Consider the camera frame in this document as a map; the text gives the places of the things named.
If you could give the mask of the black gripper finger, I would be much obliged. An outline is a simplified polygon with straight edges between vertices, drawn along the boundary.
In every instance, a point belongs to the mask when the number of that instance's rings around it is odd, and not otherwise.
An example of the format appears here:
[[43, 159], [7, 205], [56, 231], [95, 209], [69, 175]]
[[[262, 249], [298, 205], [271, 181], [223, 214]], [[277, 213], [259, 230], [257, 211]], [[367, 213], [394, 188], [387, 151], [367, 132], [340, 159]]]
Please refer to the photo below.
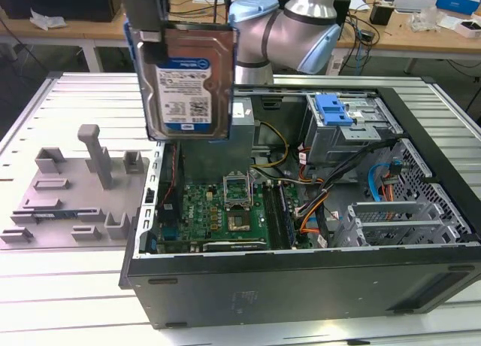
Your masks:
[[138, 65], [140, 57], [135, 53], [142, 42], [140, 32], [152, 32], [153, 40], [144, 41], [151, 63], [168, 60], [168, 46], [165, 41], [168, 20], [168, 0], [122, 0], [126, 12], [124, 32], [132, 59]]

